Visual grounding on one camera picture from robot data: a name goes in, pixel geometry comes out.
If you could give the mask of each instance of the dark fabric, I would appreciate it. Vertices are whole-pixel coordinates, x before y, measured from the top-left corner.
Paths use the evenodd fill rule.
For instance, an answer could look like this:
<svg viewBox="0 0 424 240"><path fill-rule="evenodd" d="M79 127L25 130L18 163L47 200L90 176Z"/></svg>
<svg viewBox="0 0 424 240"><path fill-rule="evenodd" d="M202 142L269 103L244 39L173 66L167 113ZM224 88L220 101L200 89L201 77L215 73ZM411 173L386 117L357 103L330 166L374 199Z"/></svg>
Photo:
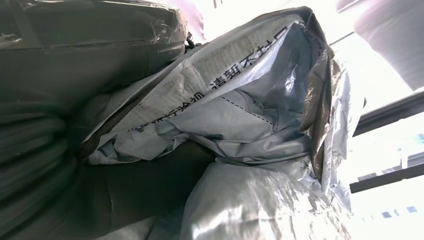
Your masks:
<svg viewBox="0 0 424 240"><path fill-rule="evenodd" d="M94 239L185 203L214 160L200 145L88 166L66 134L90 97L184 51L179 14L122 0L0 2L1 240Z"/></svg>

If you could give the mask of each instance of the torn plastic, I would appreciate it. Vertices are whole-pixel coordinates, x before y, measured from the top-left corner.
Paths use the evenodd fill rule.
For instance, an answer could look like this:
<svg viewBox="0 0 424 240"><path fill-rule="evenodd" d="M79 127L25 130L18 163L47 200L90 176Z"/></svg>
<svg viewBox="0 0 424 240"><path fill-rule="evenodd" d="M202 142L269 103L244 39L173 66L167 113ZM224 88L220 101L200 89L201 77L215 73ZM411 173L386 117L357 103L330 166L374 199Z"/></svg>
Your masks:
<svg viewBox="0 0 424 240"><path fill-rule="evenodd" d="M337 168L363 104L354 84L309 8L268 13L108 96L81 154L154 161L187 139L213 150L181 239L349 239Z"/></svg>

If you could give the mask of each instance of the grey bag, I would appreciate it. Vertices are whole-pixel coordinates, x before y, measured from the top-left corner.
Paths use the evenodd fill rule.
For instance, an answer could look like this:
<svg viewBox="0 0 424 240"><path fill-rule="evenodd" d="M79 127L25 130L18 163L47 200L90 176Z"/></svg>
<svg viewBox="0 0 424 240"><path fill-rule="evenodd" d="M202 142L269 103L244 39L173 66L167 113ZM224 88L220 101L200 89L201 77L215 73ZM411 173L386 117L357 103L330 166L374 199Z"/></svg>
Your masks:
<svg viewBox="0 0 424 240"><path fill-rule="evenodd" d="M309 8L259 16L109 97L83 143L91 164L187 140L216 155L179 239L350 239L338 167L363 98Z"/></svg>

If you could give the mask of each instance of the silver plastic bag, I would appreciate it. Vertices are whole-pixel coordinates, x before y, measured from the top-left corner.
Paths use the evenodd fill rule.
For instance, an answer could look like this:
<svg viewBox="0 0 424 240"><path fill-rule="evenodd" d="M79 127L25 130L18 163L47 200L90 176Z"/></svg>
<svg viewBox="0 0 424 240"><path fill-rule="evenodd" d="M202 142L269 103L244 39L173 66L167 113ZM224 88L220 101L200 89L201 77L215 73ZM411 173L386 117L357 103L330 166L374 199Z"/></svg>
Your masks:
<svg viewBox="0 0 424 240"><path fill-rule="evenodd" d="M84 144L92 164L154 161L188 139L213 150L182 240L349 239L337 169L363 103L353 85L309 8L272 12L114 93Z"/></svg>

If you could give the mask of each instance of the wrinkled surface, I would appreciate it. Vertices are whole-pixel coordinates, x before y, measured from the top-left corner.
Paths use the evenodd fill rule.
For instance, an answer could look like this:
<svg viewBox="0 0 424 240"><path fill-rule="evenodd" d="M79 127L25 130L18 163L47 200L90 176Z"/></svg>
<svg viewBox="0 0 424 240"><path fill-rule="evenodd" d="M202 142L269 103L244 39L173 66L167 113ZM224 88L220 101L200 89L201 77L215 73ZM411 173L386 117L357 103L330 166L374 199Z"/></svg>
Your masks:
<svg viewBox="0 0 424 240"><path fill-rule="evenodd" d="M84 144L98 143L92 164L154 161L187 139L213 150L180 239L350 239L337 168L363 99L310 9L257 17L152 78Z"/></svg>
<svg viewBox="0 0 424 240"><path fill-rule="evenodd" d="M348 240L347 217L282 172L213 163L187 201L180 239Z"/></svg>
<svg viewBox="0 0 424 240"><path fill-rule="evenodd" d="M188 32L178 9L144 0L2 1L0 20L0 50L165 44L184 41Z"/></svg>

